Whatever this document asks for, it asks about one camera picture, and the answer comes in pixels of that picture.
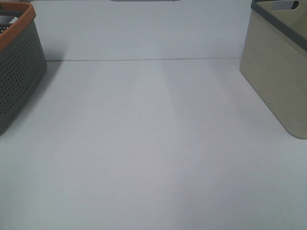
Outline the beige bin grey rim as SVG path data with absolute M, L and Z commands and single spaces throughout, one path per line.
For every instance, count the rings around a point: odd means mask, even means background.
M 240 72 L 285 130 L 307 138 L 307 2 L 253 0 Z

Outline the grey perforated basket orange rim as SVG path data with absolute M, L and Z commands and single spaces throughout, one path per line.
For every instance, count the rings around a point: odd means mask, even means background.
M 14 16 L 0 25 L 0 132 L 14 122 L 41 82 L 47 62 L 31 3 L 1 1 L 1 16 Z

